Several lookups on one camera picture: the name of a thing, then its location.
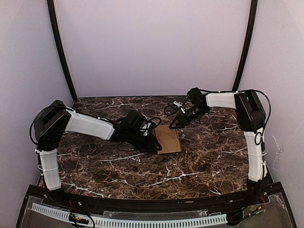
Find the brown cardboard box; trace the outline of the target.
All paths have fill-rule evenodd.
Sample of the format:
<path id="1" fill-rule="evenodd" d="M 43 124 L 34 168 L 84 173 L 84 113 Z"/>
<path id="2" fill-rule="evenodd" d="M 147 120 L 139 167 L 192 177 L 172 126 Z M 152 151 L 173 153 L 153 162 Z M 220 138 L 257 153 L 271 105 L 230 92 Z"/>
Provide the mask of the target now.
<path id="1" fill-rule="evenodd" d="M 181 143 L 176 129 L 170 129 L 169 125 L 159 125 L 154 129 L 154 134 L 162 149 L 158 154 L 182 152 Z"/>

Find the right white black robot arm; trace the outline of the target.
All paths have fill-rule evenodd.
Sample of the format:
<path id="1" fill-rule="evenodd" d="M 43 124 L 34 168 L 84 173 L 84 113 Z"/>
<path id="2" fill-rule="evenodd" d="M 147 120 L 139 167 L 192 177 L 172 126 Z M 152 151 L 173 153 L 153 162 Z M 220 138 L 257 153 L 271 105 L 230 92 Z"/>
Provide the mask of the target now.
<path id="1" fill-rule="evenodd" d="M 255 188 L 267 175 L 265 160 L 264 132 L 270 115 L 266 114 L 258 97 L 258 91 L 207 91 L 192 88 L 185 101 L 172 102 L 164 108 L 166 116 L 174 116 L 170 129 L 181 129 L 192 121 L 199 121 L 211 108 L 229 108 L 236 112 L 237 124 L 243 131 L 247 143 L 249 171 L 247 188 L 242 196 L 247 206 L 253 206 L 261 198 L 261 192 Z"/>

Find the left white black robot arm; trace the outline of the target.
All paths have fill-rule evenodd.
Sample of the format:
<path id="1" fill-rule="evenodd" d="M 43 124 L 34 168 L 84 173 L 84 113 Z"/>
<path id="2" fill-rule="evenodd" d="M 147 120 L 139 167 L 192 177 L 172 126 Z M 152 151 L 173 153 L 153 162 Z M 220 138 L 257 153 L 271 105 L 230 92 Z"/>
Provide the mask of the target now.
<path id="1" fill-rule="evenodd" d="M 116 120 L 95 117 L 66 106 L 61 100 L 55 100 L 42 109 L 29 127 L 29 138 L 36 146 L 38 168 L 43 177 L 44 186 L 49 190 L 48 199 L 57 207 L 67 203 L 62 188 L 57 151 L 64 134 L 77 133 L 96 137 L 113 143 L 128 143 L 136 151 L 157 152 L 162 146 L 154 130 L 160 124 L 156 118 L 147 119 L 136 110 L 130 110 L 126 116 Z"/>

